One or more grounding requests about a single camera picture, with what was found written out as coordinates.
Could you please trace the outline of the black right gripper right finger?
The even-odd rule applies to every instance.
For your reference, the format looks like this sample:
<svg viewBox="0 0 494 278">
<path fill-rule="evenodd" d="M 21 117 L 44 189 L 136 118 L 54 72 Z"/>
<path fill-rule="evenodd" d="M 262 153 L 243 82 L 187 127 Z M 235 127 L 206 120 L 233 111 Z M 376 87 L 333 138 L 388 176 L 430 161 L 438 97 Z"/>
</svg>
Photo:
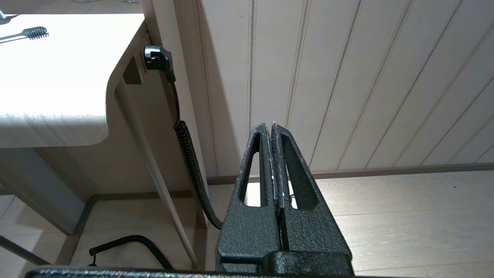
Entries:
<svg viewBox="0 0 494 278">
<path fill-rule="evenodd" d="M 272 125 L 281 250 L 271 271 L 291 276 L 353 276 L 352 253 L 291 132 Z"/>
</svg>

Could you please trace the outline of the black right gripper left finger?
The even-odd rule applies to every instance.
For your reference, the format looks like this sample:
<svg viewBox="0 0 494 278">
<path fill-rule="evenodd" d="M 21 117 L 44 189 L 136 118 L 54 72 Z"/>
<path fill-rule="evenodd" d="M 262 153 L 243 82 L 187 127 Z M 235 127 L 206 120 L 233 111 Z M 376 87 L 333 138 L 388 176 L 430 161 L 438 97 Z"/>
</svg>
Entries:
<svg viewBox="0 0 494 278">
<path fill-rule="evenodd" d="M 265 123 L 249 134 L 215 250 L 216 271 L 261 271 L 264 257 L 279 250 L 274 177 Z M 254 154 L 259 155 L 261 205 L 244 203 Z"/>
</svg>

